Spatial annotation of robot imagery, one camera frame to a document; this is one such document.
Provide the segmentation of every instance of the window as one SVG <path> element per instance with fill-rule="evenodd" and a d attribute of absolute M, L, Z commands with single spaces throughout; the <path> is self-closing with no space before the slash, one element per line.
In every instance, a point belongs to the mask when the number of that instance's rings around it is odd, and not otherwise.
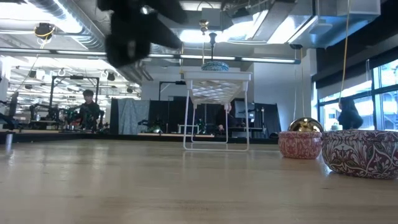
<path fill-rule="evenodd" d="M 345 90 L 343 90 L 343 92 L 341 93 L 342 97 L 347 97 L 347 96 L 353 96 L 355 94 L 358 93 L 363 93 L 366 91 L 371 91 L 372 90 L 372 81 L 367 81 L 364 83 L 361 83 L 359 85 L 353 86 L 351 88 L 347 88 Z M 320 102 L 327 102 L 327 101 L 331 101 L 331 100 L 336 100 L 340 97 L 340 92 L 335 93 L 333 95 L 327 96 L 325 98 L 320 99 Z"/>
<path fill-rule="evenodd" d="M 398 130 L 398 91 L 382 94 L 381 101 L 381 129 L 386 131 Z"/>
<path fill-rule="evenodd" d="M 376 78 L 375 88 L 398 84 L 398 60 L 377 67 L 373 72 Z"/>
<path fill-rule="evenodd" d="M 374 130 L 373 125 L 373 100 L 371 96 L 359 98 L 354 100 L 355 107 L 358 110 L 359 115 L 363 119 L 363 124 L 360 127 L 362 130 Z M 341 110 L 338 107 L 338 103 L 332 103 L 323 106 L 323 127 L 325 131 L 331 131 L 337 128 L 339 125 L 338 117 Z"/>

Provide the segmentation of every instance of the gold ornament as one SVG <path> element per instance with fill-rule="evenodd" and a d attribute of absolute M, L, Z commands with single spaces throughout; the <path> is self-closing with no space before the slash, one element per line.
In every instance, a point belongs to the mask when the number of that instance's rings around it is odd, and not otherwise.
<path fill-rule="evenodd" d="M 289 131 L 314 131 L 323 132 L 322 125 L 312 118 L 299 118 L 289 126 Z"/>
<path fill-rule="evenodd" d="M 202 19 L 201 21 L 199 21 L 199 25 L 200 25 L 200 31 L 202 32 L 202 35 L 206 35 L 205 32 L 207 32 L 209 30 L 209 28 L 208 28 L 209 22 L 206 19 Z"/>

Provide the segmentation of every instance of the woman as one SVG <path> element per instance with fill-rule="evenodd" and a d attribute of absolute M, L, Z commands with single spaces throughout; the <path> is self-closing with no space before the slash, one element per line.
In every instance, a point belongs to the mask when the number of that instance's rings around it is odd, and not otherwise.
<path fill-rule="evenodd" d="M 363 120 L 355 107 L 353 99 L 342 98 L 339 104 L 341 109 L 338 122 L 343 126 L 343 130 L 358 129 L 362 126 Z"/>

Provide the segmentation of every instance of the patterned bowl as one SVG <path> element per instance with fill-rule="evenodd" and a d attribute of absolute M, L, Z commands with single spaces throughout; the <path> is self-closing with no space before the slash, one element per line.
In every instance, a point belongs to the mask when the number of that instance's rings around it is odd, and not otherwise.
<path fill-rule="evenodd" d="M 398 133 L 392 131 L 331 131 L 323 133 L 322 156 L 339 174 L 373 179 L 398 176 Z"/>
<path fill-rule="evenodd" d="M 201 66 L 202 71 L 217 71 L 217 72 L 227 72 L 229 66 L 224 62 L 206 62 Z"/>
<path fill-rule="evenodd" d="M 278 142 L 280 153 L 293 159 L 316 159 L 321 152 L 321 137 L 319 132 L 281 132 Z"/>

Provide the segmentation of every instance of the blue bowl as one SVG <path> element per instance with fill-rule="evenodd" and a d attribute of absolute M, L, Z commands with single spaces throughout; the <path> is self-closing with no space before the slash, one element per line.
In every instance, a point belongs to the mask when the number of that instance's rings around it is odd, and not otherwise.
<path fill-rule="evenodd" d="M 224 62 L 206 62 L 201 66 L 202 71 L 227 72 L 229 66 Z"/>

